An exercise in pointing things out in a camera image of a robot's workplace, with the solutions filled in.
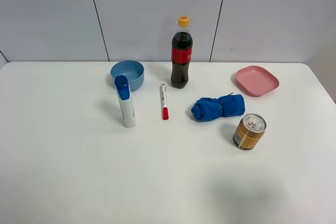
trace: white table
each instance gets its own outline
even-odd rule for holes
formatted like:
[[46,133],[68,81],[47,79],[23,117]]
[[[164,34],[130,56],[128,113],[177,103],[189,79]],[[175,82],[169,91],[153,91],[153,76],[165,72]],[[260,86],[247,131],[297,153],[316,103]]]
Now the white table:
[[124,127],[113,62],[12,62],[0,70],[0,223],[336,223],[336,106],[302,64],[258,63],[280,81],[244,94],[267,122],[252,151],[232,143],[239,120],[192,120],[201,97],[242,93],[250,63],[192,63],[182,89],[159,86],[170,62],[147,62]]

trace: blue cap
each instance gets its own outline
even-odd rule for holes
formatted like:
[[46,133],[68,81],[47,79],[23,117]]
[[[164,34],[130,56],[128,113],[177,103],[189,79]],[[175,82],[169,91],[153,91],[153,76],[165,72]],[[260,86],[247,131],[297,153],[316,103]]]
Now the blue cap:
[[114,79],[114,85],[121,100],[128,100],[130,98],[131,93],[126,76],[117,76]]

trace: blue towel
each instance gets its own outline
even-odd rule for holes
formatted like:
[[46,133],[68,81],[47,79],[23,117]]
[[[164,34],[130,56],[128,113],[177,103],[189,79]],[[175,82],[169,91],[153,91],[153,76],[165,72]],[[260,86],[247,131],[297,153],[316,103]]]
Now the blue towel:
[[244,98],[241,94],[226,95],[218,99],[201,98],[191,108],[195,119],[208,122],[219,117],[243,115],[245,113]]

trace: yellow bottle cap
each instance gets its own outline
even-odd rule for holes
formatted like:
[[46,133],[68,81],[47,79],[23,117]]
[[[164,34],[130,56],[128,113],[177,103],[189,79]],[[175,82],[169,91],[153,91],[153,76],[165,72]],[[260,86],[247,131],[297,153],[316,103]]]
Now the yellow bottle cap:
[[190,23],[190,18],[188,16],[181,16],[179,18],[178,24],[181,27],[188,27]]

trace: blue bowl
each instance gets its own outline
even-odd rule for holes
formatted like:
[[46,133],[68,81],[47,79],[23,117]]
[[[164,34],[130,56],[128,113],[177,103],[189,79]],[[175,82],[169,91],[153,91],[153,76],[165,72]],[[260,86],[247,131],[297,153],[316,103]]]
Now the blue bowl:
[[140,62],[135,60],[124,60],[115,64],[111,68],[111,76],[113,82],[117,76],[126,76],[128,83],[130,85],[131,91],[137,90],[141,87],[143,80],[145,78],[145,69]]

